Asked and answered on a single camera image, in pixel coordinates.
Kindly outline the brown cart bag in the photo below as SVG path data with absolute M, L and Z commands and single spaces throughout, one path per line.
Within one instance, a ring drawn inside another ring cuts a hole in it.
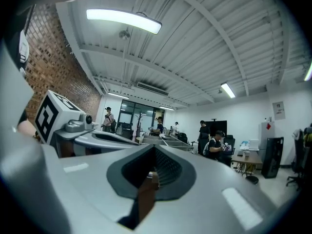
M 157 172 L 149 172 L 142 185 L 138 189 L 138 219 L 141 223 L 152 210 L 155 203 L 155 195 L 159 190 L 159 178 Z

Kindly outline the person's left forearm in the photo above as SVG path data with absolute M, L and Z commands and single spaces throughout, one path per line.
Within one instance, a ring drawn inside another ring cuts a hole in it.
M 31 137 L 36 135 L 36 129 L 29 120 L 25 120 L 19 123 L 17 126 L 17 130 L 19 133 L 22 133 Z

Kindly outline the white wall poster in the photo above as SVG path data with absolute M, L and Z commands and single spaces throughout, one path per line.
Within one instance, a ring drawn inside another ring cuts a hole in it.
M 283 120 L 286 118 L 285 107 L 282 101 L 273 103 L 274 120 Z

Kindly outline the black television on stand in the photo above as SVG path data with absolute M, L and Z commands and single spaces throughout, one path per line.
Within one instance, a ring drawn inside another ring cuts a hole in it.
M 227 121 L 226 120 L 216 120 L 212 119 L 212 121 L 206 121 L 205 124 L 208 126 L 210 130 L 210 136 L 213 137 L 216 131 L 221 131 L 223 136 L 227 135 Z

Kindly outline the ceiling air vent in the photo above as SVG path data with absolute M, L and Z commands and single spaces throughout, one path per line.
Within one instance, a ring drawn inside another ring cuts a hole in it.
M 144 89 L 144 90 L 147 90 L 147 91 L 150 91 L 150 92 L 153 92 L 153 93 L 157 93 L 157 94 L 160 94 L 160 95 L 165 96 L 165 97 L 167 97 L 168 94 L 169 94 L 168 92 L 166 92 L 166 91 L 164 91 L 162 89 L 153 87 L 151 85 L 148 85 L 148 84 L 145 84 L 145 83 L 142 83 L 142 82 L 138 82 L 136 86 L 138 88 L 140 88 L 140 89 Z

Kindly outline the dark framed window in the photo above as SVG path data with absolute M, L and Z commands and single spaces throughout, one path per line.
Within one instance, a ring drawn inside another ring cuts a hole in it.
M 165 111 L 160 108 L 155 108 L 147 105 L 143 105 L 136 102 L 131 102 L 128 100 L 123 100 L 121 103 L 119 116 L 118 116 L 118 123 L 128 124 L 130 129 L 135 131 L 137 129 L 137 117 L 136 115 L 139 112 L 145 114 L 142 117 L 141 122 L 141 131 L 142 132 L 149 132 L 150 129 L 157 128 L 157 118 L 164 117 Z

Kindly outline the white refrigerator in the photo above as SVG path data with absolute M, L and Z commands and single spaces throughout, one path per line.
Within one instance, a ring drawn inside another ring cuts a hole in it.
M 259 156 L 265 156 L 267 148 L 267 140 L 275 137 L 275 122 L 262 122 L 258 126 L 258 139 L 259 139 Z

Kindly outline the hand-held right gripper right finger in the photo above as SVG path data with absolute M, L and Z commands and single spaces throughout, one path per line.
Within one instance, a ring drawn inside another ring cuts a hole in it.
M 194 167 L 196 179 L 180 199 L 158 201 L 139 234 L 267 234 L 276 206 L 230 167 L 175 148 L 166 151 Z

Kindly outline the brown wooden desk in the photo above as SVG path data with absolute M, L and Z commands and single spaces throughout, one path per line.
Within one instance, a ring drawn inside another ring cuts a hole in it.
M 263 162 L 257 152 L 243 152 L 240 156 L 238 152 L 232 156 L 234 170 L 241 176 L 252 176 L 257 168 L 261 168 Z

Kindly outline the black coat rack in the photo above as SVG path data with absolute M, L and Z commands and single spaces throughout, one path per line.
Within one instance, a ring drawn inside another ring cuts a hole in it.
M 144 113 L 142 113 L 142 111 L 139 112 L 138 115 L 136 115 L 137 117 L 137 126 L 136 126 L 136 137 L 140 137 L 140 133 L 141 133 L 141 122 L 142 122 L 142 117 L 145 116 Z

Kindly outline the black cabinet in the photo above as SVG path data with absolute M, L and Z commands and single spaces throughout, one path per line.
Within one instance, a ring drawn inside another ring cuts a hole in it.
M 261 174 L 265 179 L 275 178 L 277 176 L 282 158 L 283 144 L 283 137 L 267 139 L 267 147 L 261 170 Z

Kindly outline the person's black shirt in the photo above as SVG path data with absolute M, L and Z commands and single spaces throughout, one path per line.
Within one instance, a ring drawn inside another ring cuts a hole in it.
M 30 8 L 26 9 L 20 15 L 13 17 L 13 22 L 11 26 L 6 30 L 4 34 L 4 41 L 7 46 L 10 57 L 15 63 L 17 69 L 23 77 L 25 77 L 25 69 L 27 62 L 25 64 L 20 63 L 19 58 L 19 41 L 20 41 L 20 32 L 24 30 L 26 25 L 27 17 L 29 14 Z

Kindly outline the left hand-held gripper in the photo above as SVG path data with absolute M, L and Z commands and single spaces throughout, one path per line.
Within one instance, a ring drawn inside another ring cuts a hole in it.
M 93 131 L 92 116 L 64 96 L 47 91 L 35 118 L 42 143 L 55 148 L 59 158 L 104 154 L 138 146 L 116 134 Z

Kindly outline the grey chest harness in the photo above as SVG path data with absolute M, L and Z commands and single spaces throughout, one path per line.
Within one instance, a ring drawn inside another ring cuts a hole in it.
M 25 37 L 25 33 L 22 30 L 19 36 L 19 61 L 25 64 L 29 57 L 29 44 Z

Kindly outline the stainless steel cart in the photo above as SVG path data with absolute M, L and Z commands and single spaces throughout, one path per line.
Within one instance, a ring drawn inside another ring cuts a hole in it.
M 191 152 L 193 150 L 193 146 L 184 143 L 171 135 L 161 134 L 160 136 L 151 136 L 144 134 L 141 137 L 136 137 L 136 141 L 139 144 L 163 145 L 180 149 L 186 152 Z

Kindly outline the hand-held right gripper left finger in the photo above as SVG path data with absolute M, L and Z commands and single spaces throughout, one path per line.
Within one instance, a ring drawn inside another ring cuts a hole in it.
M 134 230 L 119 224 L 129 216 L 134 200 L 119 196 L 108 182 L 111 164 L 144 147 L 95 156 L 59 159 L 53 147 L 44 145 L 46 179 L 52 186 L 46 195 L 44 228 L 54 234 L 156 234 L 152 214 Z

